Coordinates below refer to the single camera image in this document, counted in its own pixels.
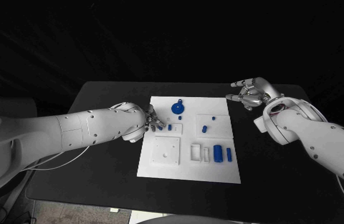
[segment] blue object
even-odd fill
[[[214,145],[213,146],[213,161],[216,163],[222,163],[223,162],[223,158],[222,158],[222,146],[220,145]]]
[[[178,99],[177,103],[173,104],[173,106],[171,106],[171,112],[174,114],[181,114],[184,111],[184,105],[181,103],[183,103],[183,101],[181,101],[181,99]]]
[[[232,151],[230,151],[230,148],[227,148],[227,161],[232,162]]]

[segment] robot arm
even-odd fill
[[[0,117],[0,187],[40,158],[122,137],[135,142],[148,127],[164,127],[154,108],[132,103],[39,118]]]
[[[304,100],[283,97],[263,78],[232,83],[245,86],[240,94],[226,98],[243,103],[247,110],[266,104],[263,115],[255,119],[260,132],[285,145],[301,140],[309,157],[344,177],[344,128],[328,123],[317,108]]]

